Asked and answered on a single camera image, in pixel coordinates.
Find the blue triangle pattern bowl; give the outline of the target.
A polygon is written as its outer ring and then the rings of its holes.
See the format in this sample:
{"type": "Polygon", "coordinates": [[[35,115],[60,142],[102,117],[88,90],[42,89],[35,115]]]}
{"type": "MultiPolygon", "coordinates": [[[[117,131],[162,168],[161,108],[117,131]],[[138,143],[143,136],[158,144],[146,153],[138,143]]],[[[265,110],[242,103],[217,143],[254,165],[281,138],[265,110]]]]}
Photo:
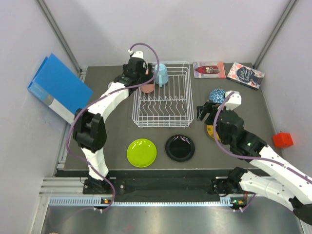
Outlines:
{"type": "Polygon", "coordinates": [[[225,99],[225,93],[226,91],[224,89],[214,89],[209,93],[208,100],[213,103],[221,104],[225,99]]]}

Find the yellow patterned plate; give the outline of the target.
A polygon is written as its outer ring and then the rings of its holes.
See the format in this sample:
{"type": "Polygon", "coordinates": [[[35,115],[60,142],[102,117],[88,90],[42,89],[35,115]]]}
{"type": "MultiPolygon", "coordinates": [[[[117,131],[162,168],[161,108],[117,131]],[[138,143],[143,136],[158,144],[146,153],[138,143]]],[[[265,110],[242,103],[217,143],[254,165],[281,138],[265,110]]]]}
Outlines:
{"type": "Polygon", "coordinates": [[[209,136],[212,140],[214,140],[215,137],[214,137],[213,126],[212,126],[212,125],[206,125],[206,131],[207,131],[208,136],[209,136]]]}

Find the tall pink cup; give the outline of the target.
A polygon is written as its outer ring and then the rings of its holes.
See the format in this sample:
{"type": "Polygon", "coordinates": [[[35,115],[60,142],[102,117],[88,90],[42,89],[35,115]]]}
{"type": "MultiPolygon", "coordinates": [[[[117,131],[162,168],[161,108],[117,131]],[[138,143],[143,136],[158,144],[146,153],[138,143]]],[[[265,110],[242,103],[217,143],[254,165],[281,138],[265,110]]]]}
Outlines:
{"type": "MultiPolygon", "coordinates": [[[[145,74],[147,75],[147,80],[150,80],[153,77],[154,73],[153,73],[153,66],[151,63],[148,63],[148,69],[145,74]]],[[[140,89],[143,93],[146,93],[146,94],[153,92],[155,90],[154,81],[152,80],[151,82],[145,85],[142,85],[140,89]]]]}

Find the light blue mug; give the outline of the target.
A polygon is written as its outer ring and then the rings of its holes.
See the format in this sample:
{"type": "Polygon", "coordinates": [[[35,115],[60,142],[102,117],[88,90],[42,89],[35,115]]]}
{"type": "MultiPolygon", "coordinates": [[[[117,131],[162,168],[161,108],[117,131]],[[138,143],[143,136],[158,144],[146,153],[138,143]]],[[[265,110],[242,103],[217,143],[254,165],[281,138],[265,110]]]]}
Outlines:
{"type": "Polygon", "coordinates": [[[165,64],[160,63],[159,65],[155,65],[156,78],[155,83],[159,85],[159,87],[163,87],[168,82],[168,70],[165,64]]]}

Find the black plate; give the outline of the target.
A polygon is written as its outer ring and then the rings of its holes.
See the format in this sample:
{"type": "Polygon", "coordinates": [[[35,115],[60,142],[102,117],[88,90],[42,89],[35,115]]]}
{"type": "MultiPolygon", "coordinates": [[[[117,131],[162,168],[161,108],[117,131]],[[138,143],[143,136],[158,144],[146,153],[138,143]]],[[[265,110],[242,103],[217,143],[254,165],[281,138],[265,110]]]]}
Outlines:
{"type": "Polygon", "coordinates": [[[186,162],[195,154],[195,144],[188,136],[173,135],[166,141],[165,152],[173,161],[186,162]]]}

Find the lime green plate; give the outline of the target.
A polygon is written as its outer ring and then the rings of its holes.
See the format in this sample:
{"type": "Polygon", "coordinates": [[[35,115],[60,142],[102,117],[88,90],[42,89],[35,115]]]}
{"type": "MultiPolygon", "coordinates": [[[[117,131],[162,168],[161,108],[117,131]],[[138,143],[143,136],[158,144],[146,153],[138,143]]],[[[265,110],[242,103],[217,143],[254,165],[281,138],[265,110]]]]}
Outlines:
{"type": "Polygon", "coordinates": [[[129,163],[137,168],[145,168],[153,164],[157,156],[155,144],[145,138],[134,140],[127,148],[129,163]]]}

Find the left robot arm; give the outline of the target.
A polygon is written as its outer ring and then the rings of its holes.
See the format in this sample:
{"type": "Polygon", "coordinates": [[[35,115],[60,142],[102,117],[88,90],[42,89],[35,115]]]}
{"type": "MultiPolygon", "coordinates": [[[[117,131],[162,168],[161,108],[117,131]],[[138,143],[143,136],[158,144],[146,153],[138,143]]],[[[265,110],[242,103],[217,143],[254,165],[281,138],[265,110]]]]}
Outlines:
{"type": "Polygon", "coordinates": [[[81,115],[77,109],[77,119],[73,129],[73,139],[84,153],[89,179],[99,193],[109,191],[111,182],[106,178],[109,170],[106,166],[103,147],[107,140],[105,121],[114,109],[127,99],[136,89],[153,77],[153,66],[142,58],[131,58],[123,65],[123,73],[117,76],[100,100],[91,104],[81,115]]]}

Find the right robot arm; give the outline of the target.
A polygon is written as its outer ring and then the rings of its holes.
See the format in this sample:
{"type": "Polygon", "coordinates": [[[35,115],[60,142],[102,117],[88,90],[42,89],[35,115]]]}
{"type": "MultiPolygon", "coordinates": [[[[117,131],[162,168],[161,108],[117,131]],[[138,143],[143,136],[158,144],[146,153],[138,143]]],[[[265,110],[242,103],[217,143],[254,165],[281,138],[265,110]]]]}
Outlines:
{"type": "Polygon", "coordinates": [[[312,223],[312,178],[282,158],[257,135],[245,130],[244,121],[229,108],[211,101],[197,106],[197,119],[212,125],[218,147],[230,156],[244,160],[274,178],[269,181],[250,170],[234,168],[228,175],[227,185],[232,193],[251,192],[273,200],[298,219],[312,223]]]}

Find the red thin book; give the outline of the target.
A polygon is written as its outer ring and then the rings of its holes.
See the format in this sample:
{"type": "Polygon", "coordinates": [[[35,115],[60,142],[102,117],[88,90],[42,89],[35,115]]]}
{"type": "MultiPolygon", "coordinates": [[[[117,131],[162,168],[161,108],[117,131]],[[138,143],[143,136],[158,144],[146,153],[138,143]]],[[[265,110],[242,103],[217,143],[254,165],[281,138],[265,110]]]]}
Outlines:
{"type": "Polygon", "coordinates": [[[193,62],[195,78],[226,78],[224,63],[218,62],[193,62]]]}

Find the floral paperback book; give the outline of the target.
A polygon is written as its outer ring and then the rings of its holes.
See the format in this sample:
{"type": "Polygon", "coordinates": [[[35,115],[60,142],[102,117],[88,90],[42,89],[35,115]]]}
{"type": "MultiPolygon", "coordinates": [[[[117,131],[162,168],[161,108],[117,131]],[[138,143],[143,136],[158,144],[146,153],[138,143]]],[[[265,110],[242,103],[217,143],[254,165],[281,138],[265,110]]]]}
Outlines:
{"type": "Polygon", "coordinates": [[[259,90],[264,76],[265,73],[263,72],[242,65],[238,62],[234,62],[226,76],[226,79],[253,90],[259,90]]]}

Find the orange red cube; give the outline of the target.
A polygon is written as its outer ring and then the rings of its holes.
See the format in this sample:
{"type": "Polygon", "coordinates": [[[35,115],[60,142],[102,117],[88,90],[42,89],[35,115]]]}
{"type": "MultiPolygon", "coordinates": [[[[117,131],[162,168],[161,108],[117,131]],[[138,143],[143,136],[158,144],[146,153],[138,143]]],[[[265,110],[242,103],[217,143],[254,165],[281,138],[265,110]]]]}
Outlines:
{"type": "Polygon", "coordinates": [[[276,148],[288,148],[293,145],[290,133],[280,132],[273,136],[273,143],[276,148]]]}

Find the blue folder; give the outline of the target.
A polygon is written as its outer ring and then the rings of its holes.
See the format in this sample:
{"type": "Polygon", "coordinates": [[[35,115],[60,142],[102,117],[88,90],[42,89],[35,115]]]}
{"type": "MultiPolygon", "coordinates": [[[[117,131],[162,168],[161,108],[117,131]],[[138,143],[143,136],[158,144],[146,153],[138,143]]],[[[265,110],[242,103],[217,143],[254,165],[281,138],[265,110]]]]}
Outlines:
{"type": "Polygon", "coordinates": [[[93,94],[53,53],[45,57],[27,89],[69,124],[76,110],[85,107],[93,94]]]}

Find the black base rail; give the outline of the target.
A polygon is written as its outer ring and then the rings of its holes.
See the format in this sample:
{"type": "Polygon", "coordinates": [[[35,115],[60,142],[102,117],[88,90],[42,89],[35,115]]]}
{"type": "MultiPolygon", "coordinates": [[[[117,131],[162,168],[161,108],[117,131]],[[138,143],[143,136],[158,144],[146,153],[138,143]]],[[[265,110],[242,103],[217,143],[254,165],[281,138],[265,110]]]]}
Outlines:
{"type": "Polygon", "coordinates": [[[115,201],[191,202],[217,201],[222,196],[245,193],[226,184],[229,169],[111,170],[99,186],[89,177],[83,194],[111,195],[115,201]]]}

